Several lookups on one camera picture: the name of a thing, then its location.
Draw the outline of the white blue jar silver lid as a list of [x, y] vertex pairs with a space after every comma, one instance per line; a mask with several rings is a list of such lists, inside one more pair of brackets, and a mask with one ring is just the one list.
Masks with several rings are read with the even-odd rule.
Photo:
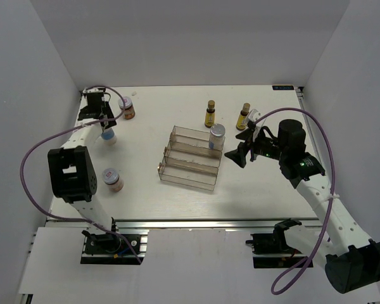
[[112, 128], [106, 129], [102, 134], [101, 138], [105, 144], [112, 146], [117, 142], [117, 137]]

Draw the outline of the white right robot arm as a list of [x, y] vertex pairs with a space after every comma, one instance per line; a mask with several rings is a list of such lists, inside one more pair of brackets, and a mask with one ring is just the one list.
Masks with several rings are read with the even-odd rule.
[[277, 160], [282, 175], [307, 201], [329, 236], [322, 241], [314, 256], [332, 287], [339, 293], [362, 288], [380, 281], [380, 241], [374, 241], [353, 219], [339, 197], [331, 192], [326, 171], [306, 151], [306, 132], [301, 122], [282, 120], [273, 136], [267, 127], [249, 122], [238, 134], [235, 150], [225, 153], [241, 168], [246, 157], [255, 161], [258, 156]]

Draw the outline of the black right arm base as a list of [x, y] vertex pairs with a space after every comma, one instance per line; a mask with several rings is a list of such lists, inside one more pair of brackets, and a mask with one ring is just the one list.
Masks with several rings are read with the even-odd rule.
[[299, 226], [299, 220], [290, 218], [277, 223], [272, 232], [254, 233], [245, 241], [252, 249], [254, 269], [288, 269], [305, 259], [300, 251], [286, 244], [284, 232]]

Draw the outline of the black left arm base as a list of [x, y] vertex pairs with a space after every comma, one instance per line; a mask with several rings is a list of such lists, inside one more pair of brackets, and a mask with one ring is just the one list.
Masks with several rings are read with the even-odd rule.
[[84, 243], [80, 263], [82, 265], [140, 265], [144, 259], [144, 235], [123, 234], [119, 236], [100, 231], [82, 231]]

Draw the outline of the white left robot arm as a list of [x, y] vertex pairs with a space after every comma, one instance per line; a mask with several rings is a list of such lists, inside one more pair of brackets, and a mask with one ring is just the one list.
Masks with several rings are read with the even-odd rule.
[[110, 230], [113, 219], [95, 197], [98, 180], [89, 148], [110, 128], [103, 122], [113, 116], [105, 92], [90, 89], [83, 93], [76, 126], [69, 139], [58, 149], [47, 154], [51, 186], [55, 197], [73, 207], [89, 221], [93, 234], [101, 234], [101, 226]]

